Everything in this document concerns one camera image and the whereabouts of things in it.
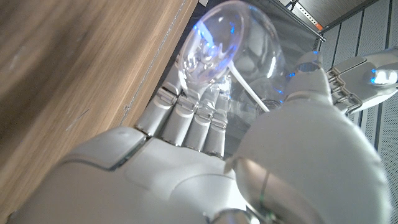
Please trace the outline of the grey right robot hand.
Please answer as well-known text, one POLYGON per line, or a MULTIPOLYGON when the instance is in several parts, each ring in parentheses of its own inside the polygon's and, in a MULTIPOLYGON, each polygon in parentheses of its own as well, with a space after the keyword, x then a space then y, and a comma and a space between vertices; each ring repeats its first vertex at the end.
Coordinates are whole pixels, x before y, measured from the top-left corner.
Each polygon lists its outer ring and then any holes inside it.
POLYGON ((106 131, 49 172, 9 223, 387 223, 387 177, 305 54, 284 104, 223 161, 134 128, 106 131))

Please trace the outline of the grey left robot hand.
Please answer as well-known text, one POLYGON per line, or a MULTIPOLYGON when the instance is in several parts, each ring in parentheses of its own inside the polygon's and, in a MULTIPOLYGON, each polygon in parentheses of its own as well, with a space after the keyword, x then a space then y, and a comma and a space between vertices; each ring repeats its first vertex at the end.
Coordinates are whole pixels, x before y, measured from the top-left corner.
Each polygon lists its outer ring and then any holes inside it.
POLYGON ((397 47, 357 56, 326 72, 333 105, 351 114, 378 105, 397 93, 397 47))

